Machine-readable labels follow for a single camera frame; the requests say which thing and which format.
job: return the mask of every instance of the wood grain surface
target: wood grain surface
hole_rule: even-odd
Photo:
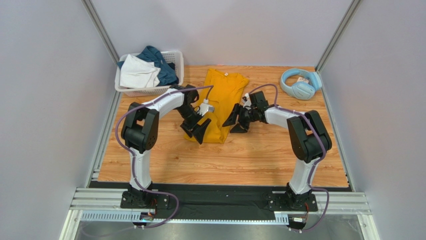
[[[317,110],[327,128],[333,147],[316,171],[313,185],[347,187],[345,172],[339,156],[334,133],[324,99],[317,92],[310,100],[298,100],[288,96],[279,87],[284,66],[185,66],[184,85],[203,86],[209,68],[222,72],[240,73],[249,79],[244,93],[266,83],[277,84],[277,103],[296,111]],[[313,67],[301,67],[313,71]],[[273,103],[273,87],[262,89],[266,99]],[[115,118],[122,116],[132,102],[143,103],[156,96],[128,97],[123,94]],[[184,139],[179,127],[182,118],[177,111],[164,116],[159,123],[158,140],[152,149],[150,174],[155,183],[221,184],[285,186],[291,179],[297,161],[291,147],[287,129],[271,124],[255,122],[248,133],[229,134],[225,144],[191,142]],[[98,181],[128,182],[130,180],[129,153],[117,143],[114,133],[109,138]]]

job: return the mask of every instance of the yellow t-shirt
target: yellow t-shirt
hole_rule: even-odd
[[[234,108],[239,103],[243,95],[244,87],[249,80],[239,73],[224,73],[210,68],[205,77],[204,86],[213,85],[208,95],[208,104],[214,107],[214,112],[208,112],[198,122],[203,123],[207,118],[211,119],[205,134],[203,143],[221,143],[227,139],[230,126],[222,127]],[[199,100],[195,103],[199,106],[206,98],[208,88],[203,89],[199,94]],[[195,138],[184,135],[184,138],[195,142]]]

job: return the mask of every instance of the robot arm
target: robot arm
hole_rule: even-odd
[[[314,128],[309,129],[305,120],[298,114],[280,110],[273,104],[269,105],[262,91],[246,94],[243,102],[242,106],[235,104],[223,126],[236,124],[230,130],[231,133],[247,133],[250,123],[260,121],[288,129],[291,146],[298,160],[293,176],[287,184],[285,204],[291,209],[303,208],[312,192],[310,185],[317,168],[314,163],[323,154],[318,140],[313,134],[307,134],[306,130],[318,133],[326,151],[332,147],[330,136],[320,115],[314,110],[302,112]]]
[[[176,92],[191,88],[194,87],[174,85],[152,101],[142,104],[133,102],[130,105],[129,111],[141,105],[146,107],[127,115],[121,130],[121,138],[124,139],[125,145],[135,153],[135,162],[131,164],[130,186],[128,191],[123,193],[123,199],[126,199],[128,204],[136,203],[137,206],[146,206],[151,201],[149,197],[146,197],[146,193],[142,192],[143,189],[136,184],[135,178],[143,188],[151,189],[151,149],[157,141],[159,120],[163,116],[176,109],[183,118],[180,127],[200,144],[203,143],[204,133],[211,120],[207,119],[202,124],[198,124],[198,122],[207,112],[213,112],[214,107],[204,101],[198,111],[195,111],[191,103],[196,102],[200,97],[197,90]],[[138,121],[144,121],[143,125],[138,124]]]

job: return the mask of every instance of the headphones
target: headphones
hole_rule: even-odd
[[[298,81],[292,86],[287,85],[287,79],[295,75],[302,76],[303,78],[309,80],[309,83]],[[309,100],[314,96],[316,91],[323,87],[323,82],[321,81],[318,73],[315,71],[310,72],[298,68],[292,68],[282,74],[280,85],[282,90],[291,97],[300,100]]]

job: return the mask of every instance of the white plastic basket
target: white plastic basket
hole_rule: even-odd
[[[133,56],[137,56],[138,53],[130,53]],[[176,76],[179,78],[179,85],[184,83],[184,56],[180,51],[162,51],[162,56],[167,63],[174,63],[174,71]],[[120,57],[120,62],[124,61],[127,54]],[[115,90],[122,92],[129,97],[139,97],[148,95],[161,95],[169,89],[170,86],[155,86],[146,88],[127,88],[120,86],[120,68],[117,66],[117,72],[115,73]]]

